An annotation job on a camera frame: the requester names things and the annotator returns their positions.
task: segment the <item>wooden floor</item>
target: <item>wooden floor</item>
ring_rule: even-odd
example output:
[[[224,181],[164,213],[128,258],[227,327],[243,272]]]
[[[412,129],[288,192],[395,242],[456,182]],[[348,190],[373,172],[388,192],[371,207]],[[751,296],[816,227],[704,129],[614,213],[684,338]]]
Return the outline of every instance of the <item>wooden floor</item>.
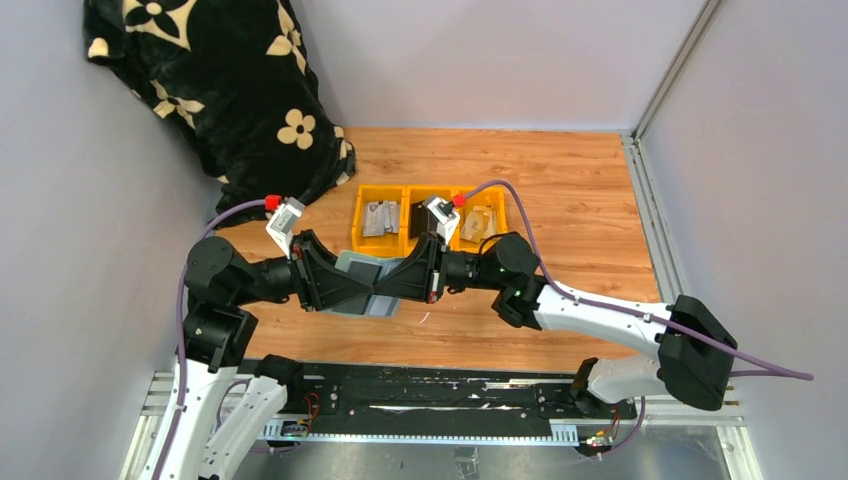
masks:
[[[315,229],[331,250],[350,249],[360,183],[476,185],[512,182],[541,255],[560,281],[579,289],[657,301],[620,138],[613,134],[347,128],[358,175],[307,208],[296,230]],[[520,217],[507,195],[509,226]],[[221,232],[257,261],[281,252],[254,222]],[[515,329],[490,309],[492,292],[445,294],[435,305],[406,302],[392,319],[349,319],[288,305],[257,304],[248,355],[303,361],[574,371],[585,358],[621,357],[617,345],[569,332]],[[425,314],[430,313],[422,323]]]

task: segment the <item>robotic arm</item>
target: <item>robotic arm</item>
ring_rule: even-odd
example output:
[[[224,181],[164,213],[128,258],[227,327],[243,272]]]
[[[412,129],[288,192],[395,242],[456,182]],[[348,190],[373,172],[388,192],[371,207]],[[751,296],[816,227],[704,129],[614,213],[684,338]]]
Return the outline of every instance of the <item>robotic arm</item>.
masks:
[[[586,360],[572,389],[585,408],[660,393],[703,410],[721,408],[733,357],[655,321],[685,325],[735,349],[736,341],[699,300],[681,295],[671,305],[641,304],[558,283],[559,290],[571,296],[564,297],[535,274],[539,257],[517,233],[504,235],[482,254],[448,250],[459,216],[446,205],[437,197],[426,203],[439,221],[438,233],[423,233],[413,252],[376,282],[336,269],[337,257],[311,230],[292,235],[303,206],[290,201],[277,209],[267,227],[280,239],[281,248],[285,244],[286,257],[249,264],[226,240],[206,238],[189,254],[186,285],[201,302],[226,299],[229,305],[283,303],[294,294],[306,311],[333,308],[360,296],[435,303],[445,291],[493,290],[498,294],[492,308],[513,327],[576,331],[640,353],[616,361]],[[645,313],[637,317],[632,311]]]
[[[571,386],[575,405],[589,415],[628,397],[669,393],[704,410],[721,408],[733,356],[661,325],[663,319],[736,348],[735,340],[697,299],[681,295],[674,304],[639,304],[573,289],[536,275],[540,259],[518,233],[508,233],[480,254],[452,252],[446,245],[459,224],[453,205],[434,197],[425,205],[438,220],[437,232],[421,234],[413,252],[387,276],[363,281],[335,268],[337,257],[311,230],[293,234],[303,205],[289,200],[276,209],[266,230],[285,257],[249,263],[225,239],[194,245],[185,285],[189,315],[184,322],[188,388],[184,405],[173,391],[142,478],[232,478],[266,422],[289,399],[302,396],[302,366],[269,356],[230,418],[209,439],[216,412],[232,384],[257,319],[239,308],[297,295],[306,311],[321,311],[362,296],[383,295],[435,303],[445,291],[497,292],[492,308],[509,325],[570,330],[627,346],[639,355],[583,362]],[[633,311],[645,312],[634,316]],[[181,415],[172,438],[163,433]],[[170,450],[158,471],[157,460]]]

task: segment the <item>yellow bin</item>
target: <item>yellow bin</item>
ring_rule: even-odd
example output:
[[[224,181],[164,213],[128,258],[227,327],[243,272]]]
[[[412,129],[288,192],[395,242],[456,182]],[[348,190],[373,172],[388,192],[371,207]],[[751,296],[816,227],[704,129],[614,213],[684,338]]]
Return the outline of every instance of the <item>yellow bin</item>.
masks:
[[[459,193],[468,193],[474,187],[455,185],[360,185],[356,196],[356,212],[353,216],[353,226],[350,236],[353,251],[375,257],[403,257],[409,255],[418,238],[409,238],[409,208],[413,203],[426,200],[438,195],[450,200]],[[365,221],[365,205],[369,202],[394,201],[400,204],[400,233],[387,233],[381,237],[363,237],[362,226]],[[459,232],[468,218],[468,212],[474,207],[485,206],[495,211],[497,233],[508,232],[506,223],[506,202],[503,190],[491,187],[475,195],[468,203],[459,209],[462,216],[459,228],[451,239],[450,249],[454,251],[477,252],[480,245],[459,238]]]

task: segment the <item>white wall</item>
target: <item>white wall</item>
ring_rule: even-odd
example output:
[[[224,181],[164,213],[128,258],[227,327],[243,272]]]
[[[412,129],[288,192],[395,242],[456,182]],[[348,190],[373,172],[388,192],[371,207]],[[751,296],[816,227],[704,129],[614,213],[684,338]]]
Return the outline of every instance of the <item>white wall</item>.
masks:
[[[689,291],[741,349],[816,375],[735,382],[767,479],[848,471],[846,19],[726,2],[645,141]]]
[[[630,128],[703,0],[293,0],[344,125]]]
[[[0,478],[116,478],[212,185],[88,64],[82,2],[0,3]]]

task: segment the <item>cream flower print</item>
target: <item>cream flower print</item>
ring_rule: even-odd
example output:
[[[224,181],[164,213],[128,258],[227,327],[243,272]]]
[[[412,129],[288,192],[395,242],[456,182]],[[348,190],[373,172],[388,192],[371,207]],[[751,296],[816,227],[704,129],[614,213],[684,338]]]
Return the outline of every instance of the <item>cream flower print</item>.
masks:
[[[312,134],[315,129],[315,117],[312,115],[303,115],[303,112],[296,108],[289,110],[286,114],[287,127],[283,127],[277,132],[277,140],[292,144],[297,143],[301,150],[306,150],[312,146]]]
[[[128,32],[155,35],[186,50],[188,17],[197,0],[122,0]]]
[[[109,56],[109,44],[106,43],[106,40],[97,37],[91,41],[91,46],[88,47],[88,58],[94,57],[108,57]]]
[[[342,127],[336,126],[333,127],[333,130],[336,132],[336,138],[342,139],[342,145],[339,147],[339,160],[344,160],[347,158],[347,152],[353,148],[353,145],[344,139],[344,129]]]
[[[156,89],[156,96],[159,97],[159,105],[156,105],[153,111],[162,118],[176,111],[177,115],[183,117],[189,127],[194,128],[193,115],[203,110],[205,105],[197,100],[183,100],[182,98],[168,95],[165,87],[156,80],[150,83],[153,84],[153,87]]]
[[[300,73],[305,74],[306,57],[297,48],[301,45],[300,32],[295,29],[294,20],[292,20],[286,9],[279,3],[277,3],[277,17],[280,20],[280,30],[283,34],[278,35],[274,39],[265,54],[284,57],[290,53],[294,53],[294,59],[297,62],[298,68],[300,68]]]

